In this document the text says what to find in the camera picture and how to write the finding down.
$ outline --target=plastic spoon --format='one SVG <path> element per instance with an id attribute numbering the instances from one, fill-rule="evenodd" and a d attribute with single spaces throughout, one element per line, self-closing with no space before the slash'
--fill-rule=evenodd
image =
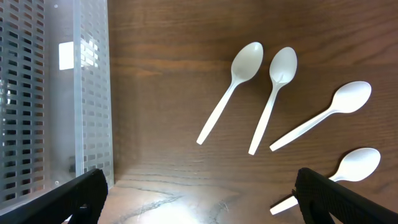
<path id="1" fill-rule="evenodd" d="M 232 62 L 231 74 L 232 82 L 226 93 L 217 104 L 216 108 L 210 115 L 205 126 L 203 127 L 199 138 L 197 140 L 198 144 L 202 144 L 209 135 L 213 126 L 216 124 L 220 114 L 223 112 L 226 103 L 232 95 L 235 88 L 248 80 L 250 80 L 260 69 L 262 62 L 263 50 L 262 45 L 259 42 L 253 42 L 245 46 L 235 57 Z"/>
<path id="2" fill-rule="evenodd" d="M 339 180 L 360 181 L 370 176 L 380 162 L 380 152 L 372 148 L 362 148 L 348 153 L 340 162 L 337 172 L 329 177 L 336 182 Z M 294 196 L 287 198 L 270 209 L 271 214 L 282 212 L 299 202 Z"/>
<path id="3" fill-rule="evenodd" d="M 327 110 L 278 139 L 270 149 L 275 151 L 288 144 L 333 113 L 352 113 L 360 109 L 371 96 L 371 92 L 372 87 L 367 82 L 357 81 L 343 85 L 335 93 Z"/>
<path id="4" fill-rule="evenodd" d="M 297 69 L 297 56 L 291 47 L 280 50 L 272 59 L 269 67 L 269 75 L 272 81 L 272 91 L 264 111 L 262 112 L 256 132 L 249 148 L 249 154 L 254 155 L 260 145 L 262 136 L 266 131 L 267 123 L 271 115 L 278 91 L 292 81 Z"/>

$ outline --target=rectangular slot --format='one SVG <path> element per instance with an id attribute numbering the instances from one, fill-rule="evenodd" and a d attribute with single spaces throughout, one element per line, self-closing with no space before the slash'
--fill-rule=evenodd
<path id="1" fill-rule="evenodd" d="M 40 53 L 35 52 L 35 55 L 38 56 L 39 58 L 43 58 L 44 56 Z"/>
<path id="2" fill-rule="evenodd" d="M 26 39 L 26 38 L 23 38 L 23 41 L 24 41 L 25 43 L 29 44 L 29 45 L 32 45 L 32 41 L 30 41 L 30 40 L 28 40 L 28 39 Z"/>
<path id="3" fill-rule="evenodd" d="M 12 194 L 9 194 L 9 195 L 6 195 L 5 197 L 4 197 L 4 200 L 11 200 L 11 199 L 14 199 L 14 198 L 16 198 L 16 194 L 15 193 L 12 193 Z"/>
<path id="4" fill-rule="evenodd" d="M 9 124 L 9 125 L 17 124 L 17 120 L 14 120 L 14 119 L 5 119 L 3 121 L 4 121 L 4 124 Z"/>
<path id="5" fill-rule="evenodd" d="M 28 53 L 30 53 L 30 54 L 32 53 L 32 50 L 29 49 L 29 48 L 26 48 L 26 47 L 24 47 L 24 51 L 25 51 L 25 52 L 28 52 Z"/>
<path id="6" fill-rule="evenodd" d="M 16 140 L 7 140 L 4 142 L 5 146 L 15 146 L 17 144 Z"/>
<path id="7" fill-rule="evenodd" d="M 29 83 L 22 83 L 22 87 L 24 87 L 24 88 L 32 88 L 32 85 L 30 85 Z"/>
<path id="8" fill-rule="evenodd" d="M 6 114 L 17 114 L 17 110 L 6 109 Z"/>
<path id="9" fill-rule="evenodd" d="M 39 28 L 36 28 L 36 31 L 39 32 L 39 33 L 41 33 L 41 34 L 44 34 L 44 31 L 42 31 L 42 30 L 39 29 Z"/>
<path id="10" fill-rule="evenodd" d="M 17 130 L 5 130 L 4 135 L 16 135 Z"/>
<path id="11" fill-rule="evenodd" d="M 27 61 L 27 62 L 32 62 L 32 59 L 30 57 L 24 56 L 24 60 Z"/>
<path id="12" fill-rule="evenodd" d="M 32 19 L 33 19 L 33 18 L 32 18 L 32 16 L 31 16 L 31 15 L 29 15 L 28 13 L 26 13 L 26 12 L 24 12 L 24 16 L 25 16 L 26 18 L 30 19 L 30 20 L 32 20 Z"/>
<path id="13" fill-rule="evenodd" d="M 22 92 L 22 96 L 30 98 L 32 96 L 32 94 L 26 93 L 26 92 Z"/>
<path id="14" fill-rule="evenodd" d="M 29 28 L 32 28 L 32 24 L 30 24 L 30 23 L 28 23 L 28 22 L 26 22 L 26 21 L 24 21 L 24 24 L 25 24 L 25 26 L 27 26 L 27 27 L 29 27 Z"/>
<path id="15" fill-rule="evenodd" d="M 43 162 L 43 157 L 35 158 L 34 162 Z"/>
<path id="16" fill-rule="evenodd" d="M 40 20 L 37 21 L 37 24 L 42 26 L 42 27 L 44 27 L 44 23 L 42 21 L 40 21 Z"/>
<path id="17" fill-rule="evenodd" d="M 29 7 L 27 4 L 24 4 L 25 9 L 29 10 L 30 12 L 32 12 L 32 8 Z"/>
<path id="18" fill-rule="evenodd" d="M 13 187 L 15 187 L 17 184 L 15 183 L 15 182 L 13 182 L 13 183 L 8 183 L 8 184 L 6 184 L 5 186 L 4 186 L 4 188 L 5 189 L 11 189 L 11 188 L 13 188 Z"/>
<path id="19" fill-rule="evenodd" d="M 18 39 L 18 35 L 14 32 L 9 31 L 8 34 L 13 37 L 13 38 L 17 38 Z"/>
<path id="20" fill-rule="evenodd" d="M 18 63 L 13 60 L 8 60 L 9 65 L 18 66 Z"/>
<path id="21" fill-rule="evenodd" d="M 30 159 L 23 159 L 22 164 L 30 164 Z"/>
<path id="22" fill-rule="evenodd" d="M 41 67 L 43 67 L 43 63 L 40 62 L 40 61 L 36 61 L 36 60 L 35 60 L 35 64 L 36 64 L 36 65 L 39 65 L 39 66 L 41 66 Z"/>
<path id="23" fill-rule="evenodd" d="M 24 175 L 24 174 L 30 174 L 30 169 L 24 169 L 24 170 L 22 170 L 22 171 L 21 171 L 21 174 L 22 174 L 22 175 Z"/>
<path id="24" fill-rule="evenodd" d="M 8 79 L 7 82 L 10 85 L 17 85 L 17 81 L 15 81 L 15 80 Z"/>
<path id="25" fill-rule="evenodd" d="M 41 13 L 37 13 L 37 16 L 39 16 L 40 18 L 42 18 L 42 19 L 44 19 L 44 16 L 43 16 L 43 14 L 41 14 Z"/>
<path id="26" fill-rule="evenodd" d="M 14 71 L 14 70 L 9 69 L 9 70 L 8 70 L 8 74 L 10 74 L 10 75 L 17 75 L 18 73 L 17 73 L 16 71 Z"/>
<path id="27" fill-rule="evenodd" d="M 41 5 L 37 5 L 37 8 L 40 9 L 41 11 L 44 11 L 44 8 Z"/>
<path id="28" fill-rule="evenodd" d="M 15 171 L 12 172 L 6 172 L 4 174 L 4 178 L 10 178 L 10 177 L 15 177 L 17 175 L 17 173 Z"/>
<path id="29" fill-rule="evenodd" d="M 10 150 L 10 151 L 6 151 L 4 152 L 4 156 L 15 156 L 17 154 L 17 152 L 15 150 Z"/>
<path id="30" fill-rule="evenodd" d="M 37 48 L 40 49 L 40 50 L 44 50 L 44 47 L 41 46 L 40 44 L 35 44 L 35 47 L 37 47 Z"/>
<path id="31" fill-rule="evenodd" d="M 10 13 L 10 17 L 12 19 L 15 19 L 16 21 L 19 21 L 19 17 L 17 17 L 16 15 L 14 15 L 13 13 Z"/>
<path id="32" fill-rule="evenodd" d="M 27 66 L 27 65 L 24 65 L 22 68 L 23 68 L 23 69 L 26 69 L 26 70 L 29 70 L 29 71 L 31 71 L 31 70 L 32 70 L 32 67 L 30 67 L 30 66 Z"/>
<path id="33" fill-rule="evenodd" d="M 31 80 L 32 79 L 32 77 L 30 76 L 30 75 L 26 75 L 26 74 L 23 74 L 23 76 L 22 76 L 23 78 L 26 78 L 26 79 L 29 79 L 29 80 Z"/>
<path id="34" fill-rule="evenodd" d="M 33 172 L 40 172 L 43 171 L 43 167 L 35 167 L 33 168 Z"/>
<path id="35" fill-rule="evenodd" d="M 7 95 L 11 96 L 11 95 L 17 95 L 17 90 L 8 90 L 7 91 Z"/>
<path id="36" fill-rule="evenodd" d="M 8 24 L 10 25 L 11 28 L 13 28 L 13 29 L 15 29 L 15 30 L 18 30 L 18 29 L 19 29 L 19 26 L 16 25 L 16 24 L 14 24 L 13 22 L 8 22 Z"/>
<path id="37" fill-rule="evenodd" d="M 15 161 L 8 161 L 4 163 L 4 167 L 13 167 L 15 166 L 17 163 Z"/>
<path id="38" fill-rule="evenodd" d="M 25 189 L 25 190 L 21 191 L 22 195 L 27 195 L 29 193 L 30 193 L 30 189 Z"/>
<path id="39" fill-rule="evenodd" d="M 17 105 L 17 101 L 16 100 L 7 99 L 7 104 L 9 104 L 9 105 Z"/>
<path id="40" fill-rule="evenodd" d="M 31 36 L 31 37 L 32 37 L 32 33 L 31 33 L 31 32 L 29 32 L 28 30 L 25 30 L 25 29 L 24 29 L 24 33 L 25 33 L 26 35 L 29 35 L 29 36 Z"/>
<path id="41" fill-rule="evenodd" d="M 21 185 L 30 184 L 30 179 L 25 179 L 21 181 Z"/>
<path id="42" fill-rule="evenodd" d="M 37 181 L 40 181 L 40 180 L 44 180 L 44 177 L 43 176 L 39 176 L 39 177 L 34 177 L 33 178 L 33 182 L 37 182 Z"/>
<path id="43" fill-rule="evenodd" d="M 43 73 L 43 71 L 42 70 L 40 70 L 40 69 L 37 69 L 37 68 L 35 68 L 35 73 L 38 73 L 38 74 L 41 74 L 41 75 L 43 75 L 44 73 Z"/>

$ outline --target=slotted panel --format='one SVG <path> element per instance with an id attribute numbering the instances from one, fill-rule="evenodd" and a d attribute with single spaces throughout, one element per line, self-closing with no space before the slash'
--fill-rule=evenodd
<path id="1" fill-rule="evenodd" d="M 113 185 L 108 10 L 105 0 L 80 1 L 84 172 L 103 169 Z"/>
<path id="2" fill-rule="evenodd" d="M 0 0 L 0 209 L 44 184 L 44 1 Z"/>

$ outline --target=table surface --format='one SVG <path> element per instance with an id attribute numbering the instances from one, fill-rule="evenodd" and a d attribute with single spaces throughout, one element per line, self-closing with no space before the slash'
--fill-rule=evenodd
<path id="1" fill-rule="evenodd" d="M 332 175 L 359 147 L 381 153 L 376 171 L 341 185 L 398 212 L 398 1 L 109 1 L 116 185 L 100 223 L 303 223 L 296 206 L 270 206 L 297 171 Z M 197 137 L 231 82 L 235 55 L 264 47 L 258 74 L 238 86 L 203 145 Z M 255 156 L 254 130 L 283 47 L 298 68 L 281 89 Z M 334 114 L 292 143 L 269 145 L 323 111 L 345 83 L 371 84 L 357 112 Z"/>

